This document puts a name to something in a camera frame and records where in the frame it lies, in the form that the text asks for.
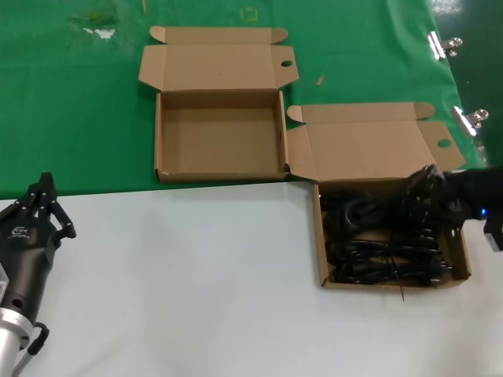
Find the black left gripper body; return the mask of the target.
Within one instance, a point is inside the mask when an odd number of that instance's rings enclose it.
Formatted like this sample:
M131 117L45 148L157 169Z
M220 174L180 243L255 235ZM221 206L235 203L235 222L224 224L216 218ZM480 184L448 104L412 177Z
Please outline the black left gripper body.
M51 221L13 218L1 223L1 265L9 279L1 307L28 320L39 314L59 242Z

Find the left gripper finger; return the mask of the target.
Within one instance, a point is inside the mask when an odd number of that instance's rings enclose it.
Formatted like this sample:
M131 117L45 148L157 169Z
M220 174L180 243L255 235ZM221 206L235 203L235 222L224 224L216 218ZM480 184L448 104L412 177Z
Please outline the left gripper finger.
M40 208L48 192L48 174L42 173L40 179L29 185L27 191L14 203L1 211L1 221L12 220L15 217L32 216Z
M51 173L44 173L44 182L44 193L47 201L47 211L56 218L61 226L61 229L57 230L57 239L62 240L64 238L76 238L76 231L73 221L57 201L58 194Z

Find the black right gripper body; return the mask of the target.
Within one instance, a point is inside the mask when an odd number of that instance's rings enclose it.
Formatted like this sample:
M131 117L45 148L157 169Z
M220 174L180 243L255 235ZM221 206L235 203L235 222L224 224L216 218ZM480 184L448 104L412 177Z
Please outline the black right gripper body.
M451 174L468 219L502 218L502 168L463 170Z

